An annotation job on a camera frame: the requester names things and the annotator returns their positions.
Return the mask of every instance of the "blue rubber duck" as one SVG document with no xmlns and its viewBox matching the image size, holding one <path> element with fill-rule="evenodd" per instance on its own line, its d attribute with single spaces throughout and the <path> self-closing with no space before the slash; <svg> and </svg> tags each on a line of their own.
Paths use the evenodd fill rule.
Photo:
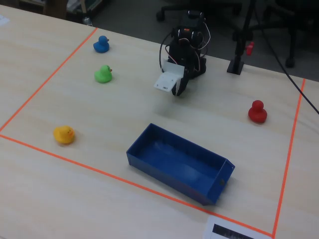
<svg viewBox="0 0 319 239">
<path fill-rule="evenodd" d="M 108 43 L 108 38 L 106 36 L 100 36 L 99 41 L 93 44 L 94 49 L 99 53 L 105 53 L 110 49 Z"/>
</svg>

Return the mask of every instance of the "green rubber duck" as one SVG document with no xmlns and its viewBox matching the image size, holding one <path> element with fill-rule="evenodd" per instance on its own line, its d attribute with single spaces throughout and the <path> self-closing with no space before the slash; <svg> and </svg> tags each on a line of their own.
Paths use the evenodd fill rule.
<svg viewBox="0 0 319 239">
<path fill-rule="evenodd" d="M 112 72 L 112 69 L 109 66 L 104 65 L 101 67 L 99 71 L 96 71 L 94 73 L 95 80 L 99 83 L 107 83 L 111 81 L 112 79 L 111 72 Z"/>
</svg>

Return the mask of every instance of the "blue bin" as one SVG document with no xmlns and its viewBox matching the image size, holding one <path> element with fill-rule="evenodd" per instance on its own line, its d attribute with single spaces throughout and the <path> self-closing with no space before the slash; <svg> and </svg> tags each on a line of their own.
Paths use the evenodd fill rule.
<svg viewBox="0 0 319 239">
<path fill-rule="evenodd" d="M 126 154 L 131 166 L 202 205 L 216 203 L 235 168 L 226 158 L 152 123 Z"/>
</svg>

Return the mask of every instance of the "light wooden tabletop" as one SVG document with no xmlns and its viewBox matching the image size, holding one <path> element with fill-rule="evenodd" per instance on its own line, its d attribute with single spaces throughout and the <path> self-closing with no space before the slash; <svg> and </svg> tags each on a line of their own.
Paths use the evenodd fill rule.
<svg viewBox="0 0 319 239">
<path fill-rule="evenodd" d="M 174 97 L 153 88 L 159 44 L 3 6 L 0 14 L 10 19 L 0 26 L 0 236 L 193 239 L 211 213 L 276 238 L 316 238 L 318 116 L 302 100 L 294 123 L 300 95 L 285 75 L 247 65 L 227 74 L 229 61 L 207 56 L 206 73 Z M 106 54 L 93 49 L 100 35 Z M 104 64 L 113 80 L 102 85 L 94 72 Z M 319 84 L 293 79 L 319 106 Z M 247 117 L 254 100 L 268 112 L 263 125 Z M 236 166 L 215 206 L 128 165 L 126 150 L 149 123 Z M 60 146 L 52 132 L 65 124 L 76 141 Z"/>
</svg>

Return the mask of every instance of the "red rubber duck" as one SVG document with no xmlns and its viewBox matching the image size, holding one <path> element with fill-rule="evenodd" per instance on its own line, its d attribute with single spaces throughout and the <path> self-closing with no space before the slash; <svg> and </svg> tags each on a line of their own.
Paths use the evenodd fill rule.
<svg viewBox="0 0 319 239">
<path fill-rule="evenodd" d="M 255 123 L 264 123 L 267 118 L 264 103 L 262 101 L 254 101 L 252 108 L 248 111 L 248 116 Z"/>
</svg>

